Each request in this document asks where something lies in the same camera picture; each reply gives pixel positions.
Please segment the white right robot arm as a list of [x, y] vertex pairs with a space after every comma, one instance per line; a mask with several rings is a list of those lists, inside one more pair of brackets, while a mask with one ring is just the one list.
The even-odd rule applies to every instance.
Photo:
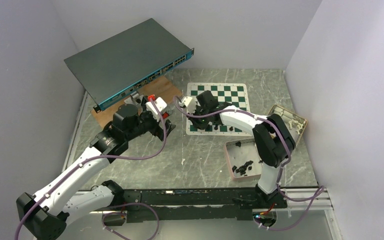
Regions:
[[280, 193], [283, 168], [296, 148], [282, 117], [275, 113], [258, 115], [232, 103], [219, 102], [209, 90], [195, 98], [185, 96], [179, 103], [196, 129], [204, 130], [210, 124], [230, 126], [254, 138], [261, 166], [255, 200], [260, 207], [269, 207]]

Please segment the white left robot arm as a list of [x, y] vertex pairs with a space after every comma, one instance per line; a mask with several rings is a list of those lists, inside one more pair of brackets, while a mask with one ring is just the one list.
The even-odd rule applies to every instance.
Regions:
[[173, 125], [167, 118], [162, 98], [145, 103], [138, 112], [133, 104], [121, 105], [114, 118], [96, 135], [80, 157], [48, 185], [34, 194], [23, 193], [16, 200], [19, 224], [14, 238], [26, 228], [38, 240], [56, 240], [68, 225], [100, 208], [119, 209], [124, 190], [107, 180], [83, 195], [77, 191], [96, 173], [115, 160], [126, 160], [129, 142], [145, 133], [167, 142]]

